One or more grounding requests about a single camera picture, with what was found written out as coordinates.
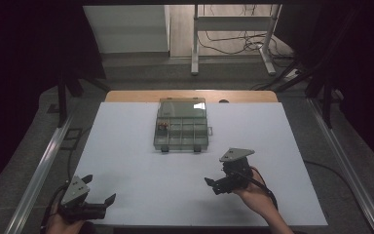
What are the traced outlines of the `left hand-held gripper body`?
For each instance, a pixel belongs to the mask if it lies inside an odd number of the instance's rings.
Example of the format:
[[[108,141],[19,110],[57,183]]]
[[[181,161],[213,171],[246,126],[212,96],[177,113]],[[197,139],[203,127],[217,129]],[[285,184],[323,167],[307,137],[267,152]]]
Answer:
[[[60,199],[57,208],[59,215],[68,223],[78,220],[104,219],[106,209],[98,209],[96,204],[86,202],[89,192],[88,185],[79,176],[73,176]]]

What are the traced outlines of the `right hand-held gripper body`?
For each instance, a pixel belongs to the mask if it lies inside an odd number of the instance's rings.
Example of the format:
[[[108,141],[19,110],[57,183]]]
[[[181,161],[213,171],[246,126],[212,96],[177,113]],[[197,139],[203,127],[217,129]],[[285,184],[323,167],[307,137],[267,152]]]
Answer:
[[[251,149],[229,148],[219,159],[225,176],[211,183],[216,195],[247,188],[249,179],[252,177],[247,157],[253,153]]]

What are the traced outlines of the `clear plastic organizer box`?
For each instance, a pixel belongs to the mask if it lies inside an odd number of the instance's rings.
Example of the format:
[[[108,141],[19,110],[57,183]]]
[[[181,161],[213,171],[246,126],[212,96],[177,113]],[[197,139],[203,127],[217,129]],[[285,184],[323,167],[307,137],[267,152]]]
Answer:
[[[168,131],[159,131],[158,123],[168,122]],[[162,152],[207,150],[210,136],[203,97],[161,98],[157,112],[154,147]]]

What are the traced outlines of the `person's right hand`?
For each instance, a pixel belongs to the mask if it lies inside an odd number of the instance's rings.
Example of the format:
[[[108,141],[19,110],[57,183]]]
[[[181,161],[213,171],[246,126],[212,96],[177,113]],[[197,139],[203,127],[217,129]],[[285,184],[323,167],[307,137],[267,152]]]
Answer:
[[[262,217],[268,217],[277,212],[270,196],[259,186],[250,183],[245,189],[233,191],[254,212]]]

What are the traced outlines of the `person's left hand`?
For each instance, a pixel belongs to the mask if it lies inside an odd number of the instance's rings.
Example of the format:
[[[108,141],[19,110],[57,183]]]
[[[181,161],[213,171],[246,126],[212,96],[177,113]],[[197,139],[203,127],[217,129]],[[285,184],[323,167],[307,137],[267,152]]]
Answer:
[[[49,217],[46,224],[45,234],[79,234],[84,223],[83,220],[73,223],[66,222],[57,213],[57,205],[54,205],[52,215]]]

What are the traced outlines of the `white table mat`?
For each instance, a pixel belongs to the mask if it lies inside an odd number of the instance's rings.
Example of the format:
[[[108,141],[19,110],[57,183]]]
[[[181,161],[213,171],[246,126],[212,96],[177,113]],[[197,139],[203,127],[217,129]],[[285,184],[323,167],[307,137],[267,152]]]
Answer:
[[[163,153],[153,146],[155,103],[104,102],[76,173],[92,175],[90,203],[117,197],[104,223],[124,226],[262,226],[263,218],[234,194],[215,194],[208,178],[223,177],[220,157],[252,150],[248,162],[275,194],[292,226],[326,219],[281,103],[210,103],[208,149]]]

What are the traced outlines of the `black metal stand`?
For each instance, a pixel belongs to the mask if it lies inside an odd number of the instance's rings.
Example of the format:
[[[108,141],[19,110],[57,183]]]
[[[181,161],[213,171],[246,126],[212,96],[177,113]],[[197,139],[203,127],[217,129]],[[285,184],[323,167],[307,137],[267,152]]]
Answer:
[[[84,93],[84,88],[79,82],[80,79],[83,79],[93,86],[100,88],[104,92],[108,93],[111,91],[111,88],[107,85],[97,81],[95,78],[92,78],[90,75],[85,73],[82,69],[77,67],[65,68],[62,69],[58,76],[57,83],[57,94],[58,94],[58,127],[63,127],[66,123],[68,114],[67,114],[67,100],[66,100],[66,91],[75,97],[78,98]]]
[[[313,80],[309,83],[308,87],[305,90],[305,96],[307,98],[315,98],[318,95],[319,91],[323,90],[321,117],[325,125],[329,129],[331,129],[332,125],[330,121],[330,107],[332,101],[332,85],[328,68],[328,61],[320,61],[314,67],[306,69],[290,81],[287,81],[284,84],[274,88],[274,92],[283,92],[288,88],[306,80],[307,78],[312,77]]]

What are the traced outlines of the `white power strip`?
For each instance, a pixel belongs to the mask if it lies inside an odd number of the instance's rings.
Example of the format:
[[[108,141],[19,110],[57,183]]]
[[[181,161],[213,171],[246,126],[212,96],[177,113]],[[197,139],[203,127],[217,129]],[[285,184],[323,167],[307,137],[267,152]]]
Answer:
[[[285,81],[290,81],[292,79],[294,79],[295,77],[297,77],[299,74],[301,74],[301,70],[300,69],[293,69],[291,70],[285,77],[284,77],[284,80]]]

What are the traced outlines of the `white panel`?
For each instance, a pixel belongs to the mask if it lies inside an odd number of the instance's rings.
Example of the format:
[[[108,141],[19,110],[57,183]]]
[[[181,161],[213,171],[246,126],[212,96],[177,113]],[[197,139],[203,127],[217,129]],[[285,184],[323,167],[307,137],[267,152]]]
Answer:
[[[169,6],[84,6],[99,51],[167,53]]]

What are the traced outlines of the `aluminium rail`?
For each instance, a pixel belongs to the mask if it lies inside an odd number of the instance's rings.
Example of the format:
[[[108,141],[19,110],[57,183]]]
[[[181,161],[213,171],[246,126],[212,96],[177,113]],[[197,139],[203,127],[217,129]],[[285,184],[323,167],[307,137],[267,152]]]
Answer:
[[[337,136],[334,134],[333,130],[330,129],[327,124],[322,119],[322,112],[319,108],[319,104],[311,98],[307,98],[307,103],[309,104],[314,116],[317,119],[318,125],[323,132],[325,139],[327,140],[336,161],[341,169],[342,174],[345,177],[348,185],[350,186],[356,201],[364,214],[365,219],[369,223],[373,233],[374,233],[374,200],[371,197],[370,192],[365,188],[358,174],[356,173],[354,166],[350,162],[345,150],[342,147]]]
[[[33,205],[37,200],[44,181],[60,149],[61,142],[69,129],[72,119],[73,114],[70,114],[64,123],[60,127],[56,128],[4,234],[21,234],[21,231],[27,222]]]

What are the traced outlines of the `white metal desk frame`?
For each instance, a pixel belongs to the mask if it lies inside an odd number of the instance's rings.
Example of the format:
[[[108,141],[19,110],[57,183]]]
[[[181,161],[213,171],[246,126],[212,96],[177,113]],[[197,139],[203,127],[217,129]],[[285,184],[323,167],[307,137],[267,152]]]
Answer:
[[[199,74],[199,35],[200,31],[258,31],[265,32],[266,36],[263,45],[258,49],[269,75],[274,76],[276,70],[273,66],[273,59],[268,55],[268,48],[276,26],[281,6],[273,5],[273,11],[267,17],[255,16],[199,16],[199,7],[195,6],[193,21],[193,44],[191,74]]]

